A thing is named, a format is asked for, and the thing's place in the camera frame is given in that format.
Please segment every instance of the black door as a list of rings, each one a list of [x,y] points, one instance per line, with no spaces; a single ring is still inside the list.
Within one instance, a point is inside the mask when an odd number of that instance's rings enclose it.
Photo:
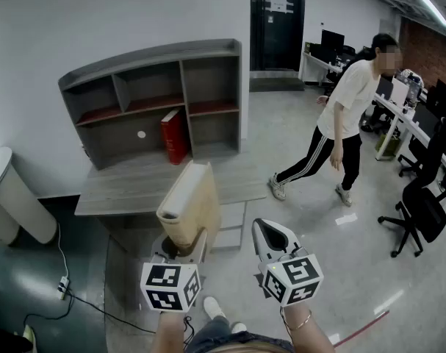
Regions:
[[[251,0],[251,70],[297,71],[303,22],[304,0]]]

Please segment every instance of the white sign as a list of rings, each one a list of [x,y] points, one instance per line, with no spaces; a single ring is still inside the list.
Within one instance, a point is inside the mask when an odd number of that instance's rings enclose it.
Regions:
[[[271,7],[270,10],[272,12],[287,12],[287,0],[270,0],[271,1]]]

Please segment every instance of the white t-shirt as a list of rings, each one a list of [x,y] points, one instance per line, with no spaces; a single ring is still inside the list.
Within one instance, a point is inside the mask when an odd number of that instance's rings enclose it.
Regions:
[[[352,64],[340,79],[317,120],[320,133],[331,140],[335,138],[334,105],[338,101],[344,106],[342,138],[359,134],[360,119],[375,96],[379,79],[380,77],[373,78],[370,61],[360,60]]]

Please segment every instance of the wall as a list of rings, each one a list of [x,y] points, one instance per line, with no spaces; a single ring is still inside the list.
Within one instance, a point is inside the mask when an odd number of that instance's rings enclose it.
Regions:
[[[417,22],[403,19],[400,28],[403,67],[417,72],[425,86],[446,84],[446,37]]]
[[[90,161],[57,80],[116,54],[213,38],[242,42],[246,138],[250,0],[0,0],[0,146],[38,196],[79,193]]]
[[[391,8],[379,0],[306,0],[303,42],[320,43],[324,29],[344,35],[345,45],[358,52],[363,46],[369,46],[379,33],[381,19],[396,26],[395,16]],[[315,80],[313,71],[315,69],[306,69],[305,80]]]

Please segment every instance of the ceiling light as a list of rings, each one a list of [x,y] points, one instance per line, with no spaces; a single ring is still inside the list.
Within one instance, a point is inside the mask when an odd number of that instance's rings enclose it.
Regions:
[[[422,0],[422,1],[425,3],[428,9],[431,10],[433,14],[439,19],[442,25],[446,27],[445,17],[443,17],[440,11],[435,7],[434,3],[432,3],[430,0]]]

